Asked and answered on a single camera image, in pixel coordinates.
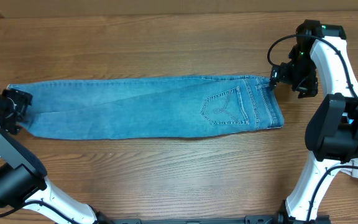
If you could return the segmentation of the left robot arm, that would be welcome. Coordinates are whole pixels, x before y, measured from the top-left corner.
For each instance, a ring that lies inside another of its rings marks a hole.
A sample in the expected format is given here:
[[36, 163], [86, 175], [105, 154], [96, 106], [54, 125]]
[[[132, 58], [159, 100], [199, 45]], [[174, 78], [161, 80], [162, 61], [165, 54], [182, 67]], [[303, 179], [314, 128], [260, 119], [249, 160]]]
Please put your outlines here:
[[110, 223], [100, 211], [56, 187], [41, 161], [14, 139], [31, 101], [29, 93], [0, 89], [0, 208], [11, 207], [0, 218], [23, 208], [55, 223]]

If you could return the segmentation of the blue denim jeans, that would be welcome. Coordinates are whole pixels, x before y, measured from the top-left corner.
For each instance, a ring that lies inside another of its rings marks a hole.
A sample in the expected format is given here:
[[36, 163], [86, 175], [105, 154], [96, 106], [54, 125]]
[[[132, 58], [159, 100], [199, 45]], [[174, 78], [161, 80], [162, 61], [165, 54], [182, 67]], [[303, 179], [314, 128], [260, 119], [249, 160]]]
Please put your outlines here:
[[22, 126], [40, 138], [205, 138], [281, 128], [269, 79], [254, 75], [15, 84], [32, 95]]

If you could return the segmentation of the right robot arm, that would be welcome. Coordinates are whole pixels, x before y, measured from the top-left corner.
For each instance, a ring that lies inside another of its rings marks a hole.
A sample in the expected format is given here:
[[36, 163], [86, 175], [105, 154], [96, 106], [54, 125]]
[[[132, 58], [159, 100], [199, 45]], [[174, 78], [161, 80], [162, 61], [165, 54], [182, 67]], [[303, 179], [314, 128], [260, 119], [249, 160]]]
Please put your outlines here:
[[313, 97], [322, 85], [324, 99], [308, 123], [308, 159], [292, 193], [266, 223], [330, 223], [318, 207], [336, 174], [358, 170], [358, 82], [347, 56], [342, 26], [305, 20], [293, 35], [290, 61], [273, 64], [270, 88], [291, 85], [299, 98]]

